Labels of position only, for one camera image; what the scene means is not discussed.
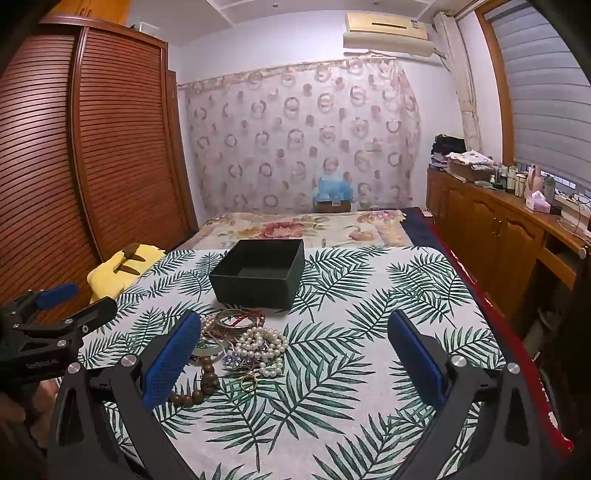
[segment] wooden wardrobe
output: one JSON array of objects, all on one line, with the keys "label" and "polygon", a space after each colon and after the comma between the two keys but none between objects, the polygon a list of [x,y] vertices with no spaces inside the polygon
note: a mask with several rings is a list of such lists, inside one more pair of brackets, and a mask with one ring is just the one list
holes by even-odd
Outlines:
[{"label": "wooden wardrobe", "polygon": [[167,44],[83,17],[44,19],[0,79],[0,302],[67,281],[133,242],[197,231]]}]

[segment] hand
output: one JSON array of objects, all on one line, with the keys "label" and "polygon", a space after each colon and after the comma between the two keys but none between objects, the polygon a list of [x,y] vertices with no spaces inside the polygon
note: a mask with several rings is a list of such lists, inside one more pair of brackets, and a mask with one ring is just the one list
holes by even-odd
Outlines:
[{"label": "hand", "polygon": [[[39,383],[39,388],[33,395],[33,407],[39,412],[39,418],[31,426],[31,436],[40,448],[47,448],[47,434],[58,390],[55,380],[44,380]],[[0,420],[11,423],[25,421],[25,410],[4,392],[0,392]]]}]

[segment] yellow pillow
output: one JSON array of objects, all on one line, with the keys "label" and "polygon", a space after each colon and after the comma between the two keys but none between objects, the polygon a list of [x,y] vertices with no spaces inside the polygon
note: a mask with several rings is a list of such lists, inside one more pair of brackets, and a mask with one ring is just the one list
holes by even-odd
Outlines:
[{"label": "yellow pillow", "polygon": [[152,245],[131,244],[101,263],[86,277],[92,289],[90,303],[103,297],[117,297],[147,269],[164,256],[164,251]]}]

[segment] curtain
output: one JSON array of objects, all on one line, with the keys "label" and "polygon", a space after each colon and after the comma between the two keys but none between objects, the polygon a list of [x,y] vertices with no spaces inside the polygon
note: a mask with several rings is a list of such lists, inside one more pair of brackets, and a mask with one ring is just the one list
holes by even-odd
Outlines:
[{"label": "curtain", "polygon": [[212,216],[311,212],[320,178],[348,182],[363,203],[412,202],[420,116],[395,60],[308,63],[194,82],[187,115]]},{"label": "curtain", "polygon": [[456,82],[456,93],[460,101],[462,111],[462,124],[464,127],[464,139],[468,150],[482,152],[482,139],[480,126],[476,114],[476,96],[474,93],[474,81],[466,47],[460,33],[460,29],[453,17],[439,12],[434,19],[435,28],[441,35],[446,50],[446,65],[451,71]]}]

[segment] pink tissue box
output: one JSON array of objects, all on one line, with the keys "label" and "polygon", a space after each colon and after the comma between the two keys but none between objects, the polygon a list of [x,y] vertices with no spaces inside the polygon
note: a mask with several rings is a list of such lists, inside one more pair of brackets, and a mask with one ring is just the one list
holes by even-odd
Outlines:
[{"label": "pink tissue box", "polygon": [[550,204],[548,202],[536,203],[532,197],[525,200],[525,206],[534,212],[550,213]]}]

